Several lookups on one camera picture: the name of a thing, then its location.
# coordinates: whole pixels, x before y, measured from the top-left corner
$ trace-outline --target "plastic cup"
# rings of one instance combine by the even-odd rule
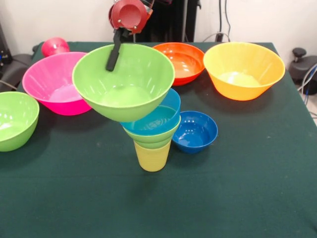
[[[161,148],[147,149],[134,143],[140,166],[148,172],[157,172],[164,168],[167,162],[170,143]]]

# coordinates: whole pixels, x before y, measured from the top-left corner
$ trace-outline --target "yellow bowl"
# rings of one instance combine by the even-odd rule
[[[216,45],[206,52],[204,65],[217,91],[238,101],[257,98],[285,74],[276,53],[253,43]]]

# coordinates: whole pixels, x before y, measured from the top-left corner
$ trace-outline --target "plastic bowl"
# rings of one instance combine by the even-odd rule
[[[253,43],[216,45],[206,52],[204,64],[217,91],[238,101],[257,98],[285,74],[276,53]]]
[[[39,118],[39,103],[26,93],[0,93],[0,152],[23,146]]]
[[[60,53],[36,62],[23,76],[25,92],[56,114],[73,116],[89,111],[91,107],[72,83],[74,66],[85,54]]]
[[[188,154],[195,154],[211,145],[218,135],[214,120],[196,111],[181,112],[181,122],[172,140]]]
[[[175,127],[179,121],[180,97],[174,89],[168,91],[161,104],[144,118],[121,125],[131,133],[138,135],[161,134]]]
[[[112,49],[108,45],[85,55],[75,66],[74,85],[101,115],[119,122],[139,120],[167,95],[175,77],[173,65],[151,47],[122,44],[114,71],[109,72],[106,63]]]
[[[147,149],[158,149],[166,145],[172,140],[172,136],[179,127],[181,118],[179,117],[178,123],[171,130],[157,135],[136,135],[123,128],[125,132],[134,140],[138,145]]]
[[[205,69],[204,52],[184,43],[163,43],[153,47],[165,54],[175,68],[173,85],[180,86],[194,81]]]

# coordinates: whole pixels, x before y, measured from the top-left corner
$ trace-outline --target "bowl rim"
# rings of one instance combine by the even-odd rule
[[[181,107],[181,98],[180,98],[180,95],[178,94],[178,92],[175,90],[175,89],[173,89],[173,88],[170,88],[169,89],[169,91],[168,91],[168,93],[167,94],[169,94],[170,92],[172,92],[176,97],[177,97],[177,99],[178,99],[178,102],[179,102],[179,104],[178,104],[178,106],[177,106],[177,110],[175,110],[175,113],[173,114],[173,116],[170,118],[170,120],[169,121],[171,121],[172,119],[174,119],[177,115],[179,115],[179,111],[180,111],[180,107]],[[120,122],[120,124],[124,127],[124,128],[126,128],[124,125],[126,125],[127,123],[134,123],[134,122],[136,122],[136,121],[130,121],[130,122]],[[146,131],[148,131],[148,132],[153,132],[154,131],[154,133],[157,131],[157,130],[159,130],[159,128],[160,127],[163,127],[163,126],[165,126],[166,124],[163,124],[163,125],[160,125],[160,126],[158,126],[158,127],[155,127],[155,128],[153,128],[153,129],[150,129],[150,130],[146,130]],[[143,130],[133,130],[133,134],[136,134],[136,135],[142,135],[142,134],[140,134],[140,131],[143,131]]]
[[[199,48],[196,47],[196,46],[193,46],[193,45],[190,45],[190,44],[187,44],[187,43],[183,43],[183,42],[165,42],[165,43],[157,44],[157,45],[153,46],[152,48],[154,48],[154,49],[156,49],[157,51],[159,51],[159,50],[157,49],[157,47],[159,47],[159,46],[168,46],[168,45],[182,45],[182,46],[190,47],[190,48],[192,48],[192,49],[198,51],[199,53],[203,54],[203,58],[202,58],[202,60],[201,60],[202,67],[200,68],[199,72],[197,72],[197,73],[195,73],[195,74],[192,74],[192,75],[190,75],[190,76],[186,76],[186,77],[176,77],[176,75],[175,75],[175,79],[182,80],[182,79],[186,79],[186,78],[189,78],[189,77],[194,77],[194,76],[196,76],[196,75],[201,74],[201,73],[204,71],[204,69],[206,68],[206,67],[205,67],[205,64],[204,64],[205,52],[203,52],[201,49],[199,49]]]
[[[127,129],[124,128],[124,127],[122,127],[122,128],[125,130],[125,132],[126,132],[127,134],[131,134],[131,135],[134,135],[134,136],[146,137],[146,138],[147,138],[147,137],[167,135],[167,134],[169,134],[171,131],[173,131],[175,128],[178,128],[178,127],[180,126],[181,122],[182,122],[182,117],[181,117],[181,115],[179,115],[179,120],[178,120],[176,126],[174,126],[171,130],[168,130],[168,131],[163,132],[163,133],[160,133],[160,134],[155,134],[155,135],[139,135],[139,134],[132,133],[131,131],[127,130]]]
[[[155,51],[155,52],[159,53],[161,56],[163,56],[163,57],[167,60],[167,62],[170,64],[170,66],[171,66],[171,68],[172,68],[172,73],[173,73],[173,75],[172,75],[172,80],[171,80],[171,82],[170,82],[168,88],[167,88],[166,90],[162,91],[158,96],[152,98],[151,100],[146,101],[145,103],[139,103],[139,104],[135,104],[135,105],[132,105],[132,106],[116,106],[116,107],[113,107],[113,106],[101,104],[101,103],[99,103],[99,102],[96,102],[96,100],[91,100],[90,98],[87,98],[87,97],[84,97],[83,95],[81,95],[81,93],[80,93],[81,91],[78,90],[78,88],[77,88],[77,86],[76,86],[76,84],[75,84],[75,82],[74,82],[74,81],[75,81],[75,80],[74,80],[74,73],[75,73],[75,71],[76,71],[76,68],[78,67],[78,65],[80,64],[80,62],[81,62],[82,60],[84,60],[84,58],[85,58],[86,56],[88,56],[88,55],[90,55],[90,54],[92,54],[92,53],[94,53],[94,52],[96,52],[96,51],[99,51],[99,50],[101,50],[101,49],[103,49],[103,48],[111,48],[111,47],[114,46],[114,44],[110,44],[110,45],[106,45],[106,46],[102,46],[102,47],[96,48],[96,49],[94,49],[94,50],[88,52],[85,56],[83,56],[83,57],[76,63],[76,65],[75,65],[75,67],[74,67],[74,69],[73,69],[73,73],[72,73],[72,82],[73,82],[73,85],[75,86],[77,92],[80,94],[80,96],[81,96],[84,100],[87,100],[88,102],[94,103],[94,104],[96,104],[96,105],[98,105],[98,106],[100,106],[100,107],[106,107],[106,108],[112,108],[112,109],[131,109],[131,108],[141,107],[141,106],[150,104],[150,103],[152,103],[152,102],[158,100],[159,98],[161,98],[164,94],[167,94],[168,91],[169,91],[169,89],[172,87],[172,85],[173,85],[173,83],[174,83],[174,80],[175,80],[175,69],[174,69],[174,66],[173,66],[172,62],[169,60],[169,58],[168,58],[166,55],[164,55],[163,53],[161,53],[160,51],[157,51],[157,50],[153,49],[153,48],[150,47],[150,46],[145,46],[145,45],[141,45],[141,44],[134,44],[134,43],[123,43],[123,44],[121,44],[121,45],[132,45],[132,47],[148,48],[149,50]]]
[[[216,77],[216,78],[217,78],[218,80],[220,80],[221,82],[224,82],[224,83],[226,83],[226,84],[228,84],[228,85],[233,85],[233,86],[236,86],[236,87],[241,87],[241,88],[263,88],[263,87],[269,87],[269,86],[274,85],[275,83],[277,83],[278,81],[280,81],[280,80],[284,77],[284,75],[285,75],[285,73],[286,73],[285,63],[284,63],[284,61],[282,60],[282,58],[281,58],[277,53],[275,53],[274,51],[270,50],[269,48],[264,47],[264,46],[261,46],[261,45],[256,44],[256,43],[238,42],[238,41],[234,42],[234,41],[231,41],[231,42],[224,42],[224,43],[221,43],[221,44],[214,45],[214,46],[210,47],[210,48],[206,51],[206,53],[205,53],[205,55],[204,55],[204,66],[205,66],[207,72],[208,72],[209,74],[211,74],[213,77],[215,77],[215,76],[214,76],[214,73],[213,73],[211,70],[209,70],[209,69],[207,68],[207,66],[206,66],[206,64],[207,64],[207,63],[206,63],[206,57],[207,57],[208,52],[210,52],[212,49],[219,48],[219,47],[221,47],[221,46],[223,46],[223,45],[252,45],[252,46],[258,47],[259,49],[262,49],[262,50],[265,50],[265,51],[267,51],[267,52],[270,52],[271,54],[273,54],[273,55],[276,56],[276,58],[280,61],[280,63],[282,63],[282,65],[283,65],[283,71],[282,71],[281,75],[278,76],[278,79],[277,79],[277,80],[275,80],[275,81],[273,81],[273,82],[271,82],[271,83],[261,84],[260,86],[240,86],[240,85],[236,85],[236,84],[233,84],[233,83],[228,83],[228,82],[223,81],[223,80],[221,80],[221,79],[218,79],[218,78]]]
[[[44,58],[38,60],[37,62],[35,62],[34,64],[32,64],[32,65],[25,71],[25,73],[24,73],[24,75],[23,75],[23,77],[22,77],[22,80],[21,80],[23,90],[24,90],[29,96],[35,98],[35,99],[38,100],[38,101],[45,102],[45,103],[72,103],[72,102],[82,101],[83,98],[82,98],[82,96],[81,96],[79,93],[78,93],[78,94],[80,95],[81,99],[71,100],[71,101],[66,101],[66,102],[50,101],[50,100],[47,100],[47,99],[42,99],[42,98],[40,98],[40,97],[36,97],[36,96],[34,96],[32,93],[30,93],[30,92],[26,89],[26,87],[25,87],[25,85],[26,85],[26,84],[25,84],[25,83],[26,83],[25,80],[26,80],[26,76],[27,76],[28,72],[29,72],[32,68],[37,67],[37,66],[38,66],[41,62],[43,62],[43,61],[48,61],[48,60],[51,59],[51,58],[62,57],[63,55],[82,55],[82,57],[83,57],[83,56],[85,56],[86,54],[87,54],[86,52],[78,52],[78,51],[63,52],[63,53],[58,53],[58,54],[56,54],[56,55],[44,57]]]
[[[0,97],[1,97],[1,95],[3,95],[3,94],[20,94],[20,95],[24,95],[24,96],[26,96],[26,97],[31,98],[31,100],[33,100],[33,102],[34,102],[35,105],[36,105],[36,116],[35,116],[34,119],[32,120],[32,123],[30,123],[30,125],[29,125],[28,127],[26,127],[23,131],[17,132],[17,133],[15,133],[14,135],[12,135],[11,137],[8,137],[8,138],[6,138],[6,139],[4,139],[4,140],[0,140],[0,142],[5,142],[5,141],[7,141],[7,140],[10,140],[10,139],[12,139],[12,138],[15,138],[16,136],[18,136],[18,135],[22,134],[23,132],[27,131],[27,130],[36,122],[36,120],[39,118],[39,114],[40,114],[40,105],[39,105],[39,102],[36,101],[35,98],[31,97],[31,96],[28,95],[27,93],[17,92],[17,91],[8,91],[8,92],[2,92],[2,93],[0,93]]]
[[[205,114],[205,113],[202,113],[202,112],[198,112],[198,111],[183,111],[183,112],[181,112],[180,114],[182,115],[182,113],[193,113],[193,114],[204,115],[204,116],[208,117],[208,118],[212,121],[212,123],[215,125],[216,135],[215,135],[215,137],[214,137],[210,142],[208,142],[207,144],[200,145],[200,146],[187,146],[187,145],[182,145],[182,144],[178,143],[178,142],[174,139],[174,136],[176,135],[176,132],[178,131],[178,129],[177,129],[177,130],[175,131],[173,137],[172,137],[172,140],[173,140],[176,144],[178,144],[178,145],[180,145],[180,146],[183,146],[183,147],[186,147],[186,148],[199,149],[199,148],[204,148],[204,147],[206,147],[206,146],[211,145],[211,144],[217,139],[217,137],[218,137],[218,125],[217,125],[217,123],[214,121],[214,119],[212,119],[209,115],[207,115],[207,114]]]

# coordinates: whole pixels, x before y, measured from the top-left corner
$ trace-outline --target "dark green tablecloth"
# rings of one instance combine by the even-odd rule
[[[41,107],[29,142],[0,153],[0,238],[317,237],[317,129],[289,74],[249,102],[217,93],[206,72],[174,89],[219,137],[196,155],[172,146],[158,173],[140,168],[119,123]]]

